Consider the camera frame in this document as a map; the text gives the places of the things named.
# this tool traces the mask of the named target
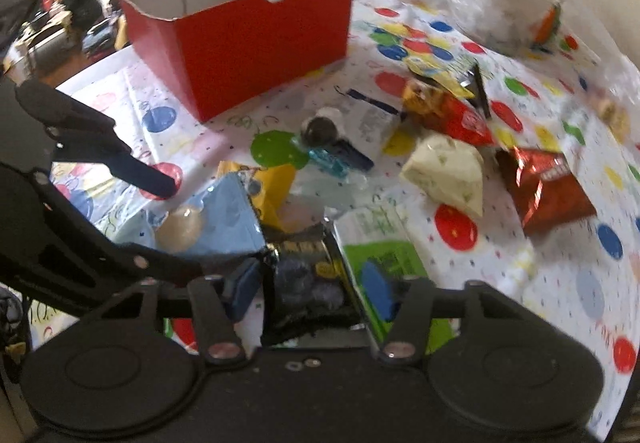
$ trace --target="polka dot tablecloth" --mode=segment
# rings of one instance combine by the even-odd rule
[[[280,210],[289,230],[318,221],[326,206],[349,210],[380,201],[394,204],[438,285],[459,288],[468,279],[485,280],[596,354],[606,381],[589,428],[604,439],[640,341],[640,168],[583,103],[593,65],[579,38],[561,32],[549,49],[514,60],[469,41],[453,24],[446,0],[356,2],[343,63],[204,124],[141,61],[134,62],[74,97],[116,119],[116,132],[133,154],[173,177],[178,196],[157,200],[111,178],[100,166],[59,164],[54,182],[112,239],[142,208],[160,214],[203,190],[221,160],[268,167],[291,163],[298,169]],[[404,128],[384,148],[364,189],[322,174],[291,145],[303,119],[346,98],[349,89],[397,106],[412,59],[453,76],[478,62],[491,100],[489,125],[498,142],[562,150],[597,217],[526,239],[490,153],[485,153],[481,220],[434,203],[397,178],[416,141]],[[212,97],[215,91],[212,80]],[[133,235],[145,244],[143,232]]]

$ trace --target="red box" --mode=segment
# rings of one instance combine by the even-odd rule
[[[136,53],[200,121],[346,56],[351,0],[121,0]]]

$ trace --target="blue dot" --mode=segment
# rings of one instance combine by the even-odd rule
[[[440,60],[444,60],[446,62],[450,62],[453,60],[453,55],[449,53],[446,49],[439,48],[431,44],[429,44],[429,46],[431,47],[431,54],[434,57],[439,58]]]
[[[91,215],[94,213],[94,200],[89,197],[85,190],[72,190],[71,195],[69,195],[69,201],[78,212],[91,220]]]
[[[600,225],[598,227],[598,238],[600,239],[602,247],[610,256],[612,256],[616,261],[622,259],[622,243],[620,242],[620,238],[616,235],[616,232],[611,230],[607,225]]]
[[[162,106],[148,111],[142,118],[142,124],[149,132],[162,132],[171,127],[178,113],[174,108]]]
[[[453,28],[442,20],[435,20],[434,22],[431,22],[429,26],[431,26],[436,31],[442,31],[443,33],[449,33],[450,31],[453,31]]]
[[[409,53],[406,52],[405,48],[401,48],[400,46],[383,46],[380,44],[378,46],[378,51],[380,51],[385,57],[391,58],[392,60],[402,60]]]
[[[575,287],[587,316],[595,321],[601,320],[605,303],[600,281],[591,271],[581,269],[575,276]]]

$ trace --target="red wrapper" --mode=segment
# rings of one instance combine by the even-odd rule
[[[428,129],[476,147],[495,144],[482,116],[448,90],[410,80],[404,88],[402,104]]]
[[[596,214],[564,154],[514,148],[498,152],[496,159],[525,235]]]

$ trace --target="green dot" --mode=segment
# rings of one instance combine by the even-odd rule
[[[576,127],[575,125],[571,125],[570,123],[567,123],[564,120],[562,120],[562,126],[564,127],[564,131],[567,134],[574,136],[575,139],[578,140],[578,143],[580,143],[580,145],[582,145],[583,147],[587,145],[587,143],[584,141],[584,136],[582,135],[582,131],[580,130],[579,127]]]
[[[527,89],[525,89],[525,87],[515,78],[509,78],[507,76],[504,79],[504,83],[511,92],[514,92],[518,96],[527,96]]]
[[[263,167],[290,164],[296,169],[304,168],[309,156],[292,144],[293,134],[282,130],[270,130],[257,134],[251,143],[251,155]]]
[[[400,41],[398,37],[391,33],[372,33],[369,38],[376,41],[381,46],[397,46]]]
[[[636,181],[640,183],[640,172],[638,172],[638,169],[633,165],[629,165],[629,170],[631,171],[631,174],[634,175],[634,178],[636,178]]]

